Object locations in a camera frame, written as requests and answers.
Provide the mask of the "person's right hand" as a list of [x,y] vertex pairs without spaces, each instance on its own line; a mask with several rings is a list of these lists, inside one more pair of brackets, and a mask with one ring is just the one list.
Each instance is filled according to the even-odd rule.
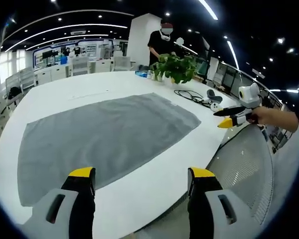
[[267,112],[268,108],[266,107],[257,107],[253,109],[251,117],[248,119],[248,122],[253,124],[266,124]]

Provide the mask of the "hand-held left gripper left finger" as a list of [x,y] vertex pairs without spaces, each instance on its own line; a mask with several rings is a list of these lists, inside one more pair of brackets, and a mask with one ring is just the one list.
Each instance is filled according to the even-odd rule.
[[33,207],[20,229],[28,239],[91,239],[95,212],[94,167],[72,171],[61,188],[50,190]]

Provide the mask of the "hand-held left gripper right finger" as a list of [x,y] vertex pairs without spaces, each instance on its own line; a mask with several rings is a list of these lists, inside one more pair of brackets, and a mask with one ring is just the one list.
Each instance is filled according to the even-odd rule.
[[188,217],[191,239],[254,239],[260,224],[231,190],[207,169],[188,168]]

